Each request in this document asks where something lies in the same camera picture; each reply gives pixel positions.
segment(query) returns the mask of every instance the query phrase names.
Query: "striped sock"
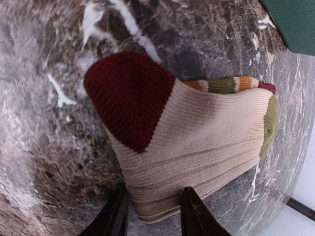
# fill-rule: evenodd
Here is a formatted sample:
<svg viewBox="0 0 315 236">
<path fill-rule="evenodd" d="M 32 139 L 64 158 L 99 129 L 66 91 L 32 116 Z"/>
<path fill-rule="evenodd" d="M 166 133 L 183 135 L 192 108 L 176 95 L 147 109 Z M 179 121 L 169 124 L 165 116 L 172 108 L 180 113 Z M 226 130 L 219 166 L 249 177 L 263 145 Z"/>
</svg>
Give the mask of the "striped sock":
<svg viewBox="0 0 315 236">
<path fill-rule="evenodd" d="M 185 84 L 199 91 L 220 94 L 230 94 L 256 88 L 266 89 L 271 91 L 274 95 L 276 94 L 276 87 L 274 85 L 264 84 L 259 80 L 248 76 L 231 77 L 227 79 L 209 81 L 187 81 Z"/>
<path fill-rule="evenodd" d="M 270 91 L 198 91 L 138 53 L 98 61 L 84 84 L 146 223 L 178 212 L 184 187 L 203 199 L 252 168 L 278 130 Z"/>
</svg>

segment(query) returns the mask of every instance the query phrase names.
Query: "green sock cuff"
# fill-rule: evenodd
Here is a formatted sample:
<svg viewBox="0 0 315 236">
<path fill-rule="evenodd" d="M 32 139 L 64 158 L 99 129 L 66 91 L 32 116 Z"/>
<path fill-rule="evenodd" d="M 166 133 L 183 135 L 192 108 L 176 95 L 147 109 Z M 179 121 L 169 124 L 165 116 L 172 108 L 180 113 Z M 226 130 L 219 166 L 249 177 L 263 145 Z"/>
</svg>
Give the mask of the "green sock cuff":
<svg viewBox="0 0 315 236">
<path fill-rule="evenodd" d="M 269 99 L 267 112 L 264 116 L 264 142 L 260 149 L 260 159 L 263 158 L 271 146 L 279 127 L 279 104 L 275 96 Z"/>
<path fill-rule="evenodd" d="M 223 80 L 209 80 L 208 92 L 220 93 L 220 94 L 231 94 L 235 93 L 235 81 L 234 78 L 228 78 Z"/>
</svg>

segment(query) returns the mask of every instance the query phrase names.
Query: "marble surface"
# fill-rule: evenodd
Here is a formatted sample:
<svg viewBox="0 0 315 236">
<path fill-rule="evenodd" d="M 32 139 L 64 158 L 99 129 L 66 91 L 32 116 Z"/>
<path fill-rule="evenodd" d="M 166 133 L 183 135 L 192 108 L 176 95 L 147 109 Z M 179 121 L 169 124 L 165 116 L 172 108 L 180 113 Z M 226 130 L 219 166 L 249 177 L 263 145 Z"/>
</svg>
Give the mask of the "marble surface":
<svg viewBox="0 0 315 236">
<path fill-rule="evenodd" d="M 122 181 L 82 82 L 93 62 L 127 50 L 183 81 L 276 85 L 280 129 L 267 157 L 205 200 L 232 235 L 259 235 L 303 165 L 315 59 L 288 51 L 258 0 L 1 0 L 0 235 L 76 235 Z M 128 235 L 180 235 L 179 215 L 145 225 L 130 207 Z"/>
</svg>

